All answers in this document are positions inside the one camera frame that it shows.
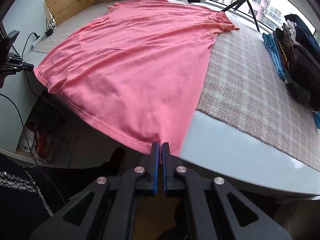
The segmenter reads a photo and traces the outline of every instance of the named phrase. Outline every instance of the metal screw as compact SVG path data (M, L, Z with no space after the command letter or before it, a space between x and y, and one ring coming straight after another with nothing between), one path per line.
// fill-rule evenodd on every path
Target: metal screw
M185 166L178 166L176 170L177 172L185 173L187 171L187 168Z
M216 177L216 178L214 178L214 182L215 182L215 184L222 185L224 183L224 178Z
M98 184L105 184L107 182L107 179L105 177L99 177L97 178Z
M144 167L141 167L141 166L135 167L134 171L136 173L143 173L144 172Z

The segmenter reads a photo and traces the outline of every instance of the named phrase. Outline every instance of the black pants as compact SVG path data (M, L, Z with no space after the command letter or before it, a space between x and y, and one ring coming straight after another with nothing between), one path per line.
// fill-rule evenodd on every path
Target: black pants
M25 168L39 186L44 199L53 213L62 208L68 199L81 192L100 176L115 176L125 150L117 148L109 162L87 169L62 169L34 166Z

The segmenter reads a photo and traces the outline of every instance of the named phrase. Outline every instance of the tripod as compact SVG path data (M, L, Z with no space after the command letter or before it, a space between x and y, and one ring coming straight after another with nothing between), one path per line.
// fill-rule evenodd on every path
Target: tripod
M255 24L256 24L257 30L258 30L258 32L260 32L260 29L259 29L259 26L258 26L258 22L257 22L256 16L255 16L255 14L254 14L254 11L253 11L253 9L252 9L252 6L251 6L249 0L237 0L237 1L233 2L232 4L228 5L227 7L225 7L225 8L222 10L222 12L228 11L229 9L231 9L231 8L232 8L233 6L235 6L235 5L236 5L235 10L238 10L239 7L240 7L241 5L243 5L245 2L247 2L247 4L249 5L249 8L250 8L252 17L253 17L253 19L254 19L254 22L255 22Z

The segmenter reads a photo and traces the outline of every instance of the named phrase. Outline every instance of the pink shirt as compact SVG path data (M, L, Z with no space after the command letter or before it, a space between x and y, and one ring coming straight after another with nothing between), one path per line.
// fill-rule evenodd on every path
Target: pink shirt
M142 153L179 155L210 47L234 30L224 12L167 0L115 3L71 34L34 71L92 127Z

